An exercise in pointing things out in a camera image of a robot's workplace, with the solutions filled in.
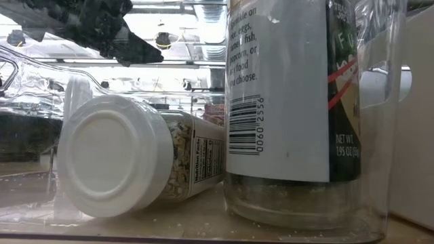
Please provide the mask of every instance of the nutrition facts label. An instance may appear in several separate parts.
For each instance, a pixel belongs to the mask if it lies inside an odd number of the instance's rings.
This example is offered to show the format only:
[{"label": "nutrition facts label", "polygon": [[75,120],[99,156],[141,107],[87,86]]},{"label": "nutrition facts label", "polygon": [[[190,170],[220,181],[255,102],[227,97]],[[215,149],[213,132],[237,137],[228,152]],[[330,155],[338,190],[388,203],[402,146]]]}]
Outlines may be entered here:
[{"label": "nutrition facts label", "polygon": [[194,183],[207,180],[223,173],[224,142],[208,138],[195,138]]}]

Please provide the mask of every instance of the seasoning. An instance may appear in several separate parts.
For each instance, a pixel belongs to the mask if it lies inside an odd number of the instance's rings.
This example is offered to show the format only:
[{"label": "seasoning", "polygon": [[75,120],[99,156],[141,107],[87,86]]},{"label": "seasoning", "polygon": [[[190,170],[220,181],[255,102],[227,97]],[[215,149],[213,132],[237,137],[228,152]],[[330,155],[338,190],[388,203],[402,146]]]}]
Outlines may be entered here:
[{"label": "seasoning", "polygon": [[196,195],[222,181],[223,163],[223,128],[122,96],[100,96],[78,108],[58,148],[62,188],[95,217]]},{"label": "seasoning", "polygon": [[358,204],[359,87],[349,0],[235,0],[226,73],[228,206],[303,229]]}]

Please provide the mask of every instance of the white plastic lid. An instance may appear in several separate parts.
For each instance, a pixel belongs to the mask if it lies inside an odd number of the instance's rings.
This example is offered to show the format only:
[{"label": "white plastic lid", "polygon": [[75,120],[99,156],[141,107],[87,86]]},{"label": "white plastic lid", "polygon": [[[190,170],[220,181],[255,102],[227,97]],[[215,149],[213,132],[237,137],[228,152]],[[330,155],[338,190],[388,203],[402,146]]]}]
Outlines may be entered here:
[{"label": "white plastic lid", "polygon": [[118,216],[160,195],[173,155],[170,131],[156,110],[129,98],[100,96],[64,125],[58,175],[77,209],[94,217]]}]

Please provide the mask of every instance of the barcode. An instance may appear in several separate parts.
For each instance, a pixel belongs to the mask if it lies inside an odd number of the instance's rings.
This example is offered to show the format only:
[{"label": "barcode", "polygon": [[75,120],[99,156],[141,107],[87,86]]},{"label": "barcode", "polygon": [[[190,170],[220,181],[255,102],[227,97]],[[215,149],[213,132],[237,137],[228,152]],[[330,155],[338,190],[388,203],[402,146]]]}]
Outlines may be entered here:
[{"label": "barcode", "polygon": [[264,150],[264,99],[260,95],[231,101],[229,111],[229,153],[258,156]]}]

